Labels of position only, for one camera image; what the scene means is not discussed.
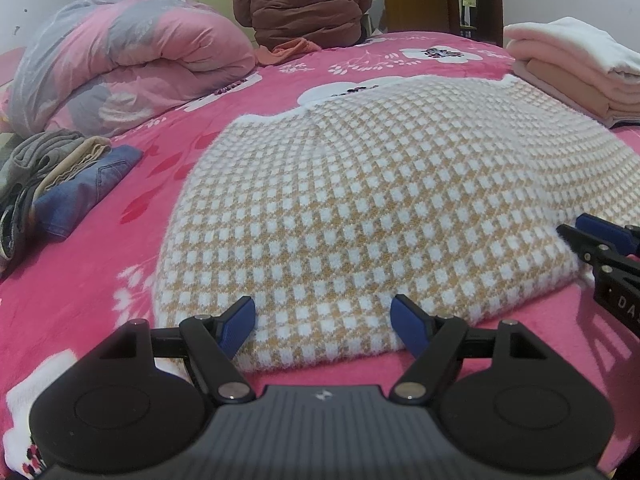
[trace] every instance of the pink bedspread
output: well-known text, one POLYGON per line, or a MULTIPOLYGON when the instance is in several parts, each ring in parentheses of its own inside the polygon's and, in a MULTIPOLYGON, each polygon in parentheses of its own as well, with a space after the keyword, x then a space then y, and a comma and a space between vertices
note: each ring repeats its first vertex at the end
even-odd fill
MULTIPOLYGON (((346 49, 261 68, 242 81, 151 120, 114 140, 143 160, 59 245, 38 248, 0 284, 0 432, 6 462, 28 470, 30 403, 55 377, 128 319, 154 320, 150 290, 174 203, 202 150, 241 114, 275 114, 399 77, 433 73, 500 79, 512 59, 497 47, 446 34, 379 36, 346 49)), ((618 135, 640 152, 638 129, 618 135)), ((626 329, 571 285, 510 315, 547 341, 599 387, 616 412, 601 467, 611 469, 640 440, 640 348, 626 329)), ((487 322, 484 326, 494 326, 487 322)), ((405 352, 306 370, 256 374, 268 383, 378 383, 386 390, 411 361, 405 352)), ((485 365, 465 364, 465 371, 485 365)))

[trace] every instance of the pile of clothes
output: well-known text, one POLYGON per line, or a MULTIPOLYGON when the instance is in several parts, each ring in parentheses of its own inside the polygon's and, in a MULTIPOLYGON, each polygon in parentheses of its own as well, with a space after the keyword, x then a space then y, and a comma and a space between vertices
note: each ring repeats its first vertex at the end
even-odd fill
POLYGON ((640 54, 575 18, 504 27, 513 71, 607 128, 640 124, 640 54))
POLYGON ((28 240, 65 240, 141 157, 71 130, 26 139, 0 133, 0 280, 23 259, 28 240))

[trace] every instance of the checkered sweater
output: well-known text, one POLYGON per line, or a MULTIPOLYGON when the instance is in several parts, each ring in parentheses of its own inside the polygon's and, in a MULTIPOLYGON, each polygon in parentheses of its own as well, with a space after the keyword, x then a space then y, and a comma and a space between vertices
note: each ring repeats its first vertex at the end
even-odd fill
POLYGON ((418 76, 233 122, 202 155, 159 263, 159 326, 249 294, 243 370, 399 348, 393 295, 470 322, 567 282, 555 227, 640 216, 639 157, 533 86, 418 76))

